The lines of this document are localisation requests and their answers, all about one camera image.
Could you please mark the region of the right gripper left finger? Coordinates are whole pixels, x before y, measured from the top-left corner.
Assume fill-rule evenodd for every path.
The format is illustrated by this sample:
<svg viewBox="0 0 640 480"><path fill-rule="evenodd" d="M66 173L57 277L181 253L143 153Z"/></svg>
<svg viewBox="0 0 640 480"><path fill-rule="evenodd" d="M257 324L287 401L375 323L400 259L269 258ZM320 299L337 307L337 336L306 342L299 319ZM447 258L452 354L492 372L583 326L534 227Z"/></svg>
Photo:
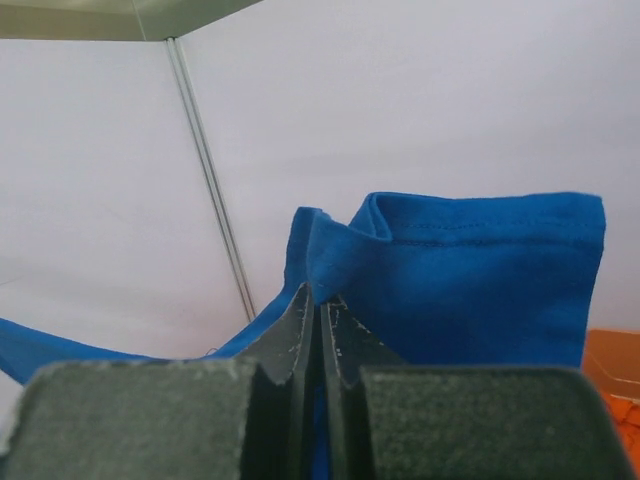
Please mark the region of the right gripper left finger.
<svg viewBox="0 0 640 480"><path fill-rule="evenodd" d="M313 320L301 286L231 359L42 370L1 436L5 479L306 479Z"/></svg>

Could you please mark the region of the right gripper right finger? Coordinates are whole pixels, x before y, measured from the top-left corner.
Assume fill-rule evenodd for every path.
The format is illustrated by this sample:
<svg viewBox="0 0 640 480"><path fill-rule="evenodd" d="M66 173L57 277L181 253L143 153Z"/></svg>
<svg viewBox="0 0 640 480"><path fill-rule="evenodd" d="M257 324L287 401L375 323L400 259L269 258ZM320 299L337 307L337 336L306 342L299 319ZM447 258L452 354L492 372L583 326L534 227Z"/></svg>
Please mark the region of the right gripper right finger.
<svg viewBox="0 0 640 480"><path fill-rule="evenodd" d="M319 325L335 479L624 479L602 400L575 370L406 363L339 300Z"/></svg>

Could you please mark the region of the blue t shirt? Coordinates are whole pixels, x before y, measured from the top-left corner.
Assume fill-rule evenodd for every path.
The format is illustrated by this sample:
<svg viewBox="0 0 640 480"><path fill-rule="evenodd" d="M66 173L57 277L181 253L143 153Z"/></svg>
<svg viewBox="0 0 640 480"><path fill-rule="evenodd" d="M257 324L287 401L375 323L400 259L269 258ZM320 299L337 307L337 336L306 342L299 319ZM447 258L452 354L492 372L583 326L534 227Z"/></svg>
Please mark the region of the blue t shirt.
<svg viewBox="0 0 640 480"><path fill-rule="evenodd" d="M349 223L299 208L280 293L216 352L245 350L308 284L407 361L580 365L604 249L599 196L446 199L374 192Z"/></svg>

